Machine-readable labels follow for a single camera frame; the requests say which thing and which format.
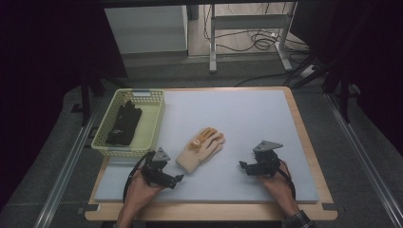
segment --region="wooden table edge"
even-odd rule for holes
[[[333,220],[337,210],[317,161],[314,148],[297,109],[297,103],[289,87],[205,87],[205,88],[166,88],[164,91],[244,91],[244,90],[282,90],[290,107],[305,156],[316,183],[319,201],[300,203],[300,209],[313,220]],[[123,206],[121,202],[97,202],[95,194],[104,175],[109,157],[105,157],[88,204],[98,204],[98,210],[86,211],[88,220],[116,220]],[[324,205],[333,205],[328,210]],[[151,202],[138,220],[282,220],[283,215],[275,203],[199,203],[199,202]]]

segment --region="metal rail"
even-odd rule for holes
[[[364,146],[361,144],[358,137],[356,136],[353,128],[349,123],[346,123],[344,121],[344,118],[339,113],[336,98],[329,94],[325,94],[325,98],[328,100],[341,129],[349,140],[358,158],[358,161],[361,163],[365,174],[367,175],[371,185],[373,186],[380,201],[385,207],[385,210],[391,218],[394,227],[403,227],[403,214],[399,204],[394,198],[392,192],[389,190],[389,187],[379,176],[376,168],[371,162],[371,159],[365,151]]]
[[[53,220],[54,214],[56,213],[57,207],[59,206],[60,200],[65,193],[68,181],[70,180],[71,174],[74,170],[74,167],[83,151],[84,144],[86,143],[86,137],[88,136],[91,127],[96,119],[96,115],[98,113],[100,99],[95,98],[93,102],[94,111],[92,115],[89,117],[89,120],[86,126],[83,126],[80,130],[80,133],[72,146],[66,161],[60,170],[60,173],[53,184],[52,189],[48,195],[48,198],[42,207],[42,211],[40,212],[38,219],[34,224],[34,228],[48,228]]]

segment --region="black cable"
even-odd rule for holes
[[[291,53],[299,53],[299,54],[311,54],[311,50],[302,50],[302,49],[293,49],[284,45],[284,49]]]
[[[299,45],[305,45],[305,46],[307,46],[307,44],[305,44],[305,43],[303,43],[303,42],[292,41],[292,40],[289,40],[289,39],[285,39],[285,41],[291,42],[291,43],[295,43],[295,44],[299,44]]]
[[[287,2],[284,2],[284,5],[282,6],[282,11],[281,11],[281,13],[284,13],[284,11],[285,11],[285,4],[287,4]]]
[[[139,159],[139,161],[137,161],[136,165],[134,165],[134,168],[131,170],[131,172],[129,173],[129,175],[128,175],[128,177],[127,177],[127,181],[126,181],[126,183],[125,183],[124,197],[123,197],[124,202],[125,202],[125,197],[126,197],[126,194],[127,194],[128,186],[130,186],[131,179],[133,178],[134,173],[136,173],[136,171],[139,169],[140,164],[142,163],[142,161],[143,161],[147,156],[149,156],[149,155],[150,155],[150,152],[147,152],[144,156],[142,156],[142,157]]]
[[[262,8],[262,6],[263,6],[263,4],[260,4],[259,8],[257,9],[257,12],[259,11],[260,8]],[[231,13],[234,14],[234,12],[230,9],[229,4],[227,5],[227,7],[228,7],[228,9],[231,11]],[[269,7],[270,7],[270,4],[268,4],[267,7],[265,8],[265,10],[264,10],[264,13],[265,13],[265,14],[267,14],[267,11],[268,11]],[[205,5],[203,6],[203,15],[204,15],[204,30],[203,30],[203,36],[204,36],[204,38],[205,38],[206,40],[208,40],[209,42],[211,42],[211,38],[208,36],[208,32],[207,32],[207,21],[208,21],[208,15],[210,15],[210,10],[211,10],[211,6],[210,6],[210,8],[209,8],[209,10],[208,10],[208,12],[207,12],[207,16],[206,16],[206,13],[205,13]],[[245,31],[239,31],[239,32],[232,32],[232,33],[227,33],[227,34],[223,34],[223,35],[220,35],[220,36],[215,36],[215,38],[217,39],[217,38],[221,38],[221,37],[224,37],[224,36],[242,34],[242,33],[250,32],[250,31],[255,31],[255,30],[245,30]],[[258,29],[258,30],[257,30],[257,33],[254,34],[254,35],[251,37],[251,40],[253,41],[253,45],[252,45],[251,47],[247,47],[247,48],[245,48],[245,49],[234,49],[234,48],[231,48],[231,47],[228,47],[228,46],[224,46],[224,45],[216,45],[216,47],[228,48],[228,49],[230,49],[230,50],[237,51],[237,52],[243,52],[243,51],[249,50],[249,49],[251,49],[251,48],[253,48],[253,47],[255,47],[255,48],[259,49],[259,50],[266,50],[266,49],[269,49],[269,48],[275,43],[275,41],[274,41],[273,37],[270,37],[270,36],[261,34],[261,33],[260,33],[261,31],[262,31],[262,32],[269,32],[269,31],[262,30],[261,28]],[[266,36],[266,37],[268,37],[268,38],[257,39],[256,37],[257,37],[258,35]]]
[[[266,49],[269,49],[277,41],[273,36],[264,35],[264,34],[259,33],[260,31],[267,32],[267,33],[270,32],[270,31],[254,30],[254,29],[253,30],[248,29],[248,30],[232,32],[232,33],[226,33],[226,34],[223,34],[223,35],[216,36],[215,38],[217,39],[217,38],[221,38],[221,37],[224,37],[224,36],[237,35],[237,34],[242,34],[242,33],[246,33],[246,32],[253,32],[253,31],[256,31],[257,33],[251,35],[251,40],[254,43],[249,48],[246,48],[246,49],[233,49],[233,48],[230,48],[230,47],[227,47],[227,46],[224,46],[224,45],[216,45],[216,46],[223,47],[223,48],[228,48],[228,49],[231,49],[231,50],[234,50],[234,51],[245,51],[245,50],[251,49],[253,47],[255,47],[255,48],[259,49],[259,50],[266,50]],[[266,37],[266,38],[257,39],[256,37],[258,37],[258,36],[263,36],[263,37]],[[293,48],[290,48],[290,47],[287,47],[287,46],[284,46],[284,49],[286,49],[286,50],[288,50],[290,52],[304,52],[306,54],[309,54],[309,51],[297,50],[297,49],[293,49]]]
[[[257,13],[258,13],[258,11],[260,10],[260,8],[262,8],[262,6],[263,6],[263,3],[260,3],[260,6],[258,7],[258,9],[256,9],[255,14],[257,14]]]
[[[288,170],[287,164],[285,164],[285,162],[284,162],[283,160],[280,160],[280,161],[284,164],[285,169],[287,170],[288,174],[290,174],[290,171]],[[295,200],[295,199],[296,199],[296,187],[294,186],[294,183],[293,183],[293,181],[291,180],[291,176],[288,176],[288,175],[287,175],[284,171],[282,171],[280,168],[278,168],[277,171],[287,180],[287,183],[290,185],[290,188],[291,188],[291,194],[292,194],[292,196],[293,196],[293,199]]]
[[[292,73],[292,72],[263,75],[263,76],[258,76],[258,77],[254,77],[254,78],[250,78],[250,79],[245,79],[245,80],[240,81],[239,83],[235,84],[234,87],[238,87],[239,85],[244,84],[244,83],[249,82],[249,81],[254,81],[254,80],[263,79],[263,78],[276,77],[276,76],[284,76],[284,75],[287,75],[287,74],[290,74],[290,73]]]
[[[294,80],[298,76],[298,74],[296,74],[296,72],[299,72],[301,69],[307,67],[310,63],[312,63],[314,61],[313,57],[314,57],[313,55],[309,55],[306,59],[304,59],[304,61],[301,63],[301,65],[299,65],[295,70],[293,70],[293,73],[288,76],[288,78],[284,81],[284,83],[282,85],[289,87],[291,81]]]

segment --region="black curtain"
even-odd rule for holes
[[[403,1],[376,1],[352,49],[351,83],[366,115],[403,155]]]
[[[39,154],[80,85],[79,71],[126,77],[104,9],[0,2],[1,205]]]

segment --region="sleeve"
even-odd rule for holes
[[[296,215],[286,218],[282,222],[283,228],[316,228],[315,224],[306,216],[305,212],[299,211]]]

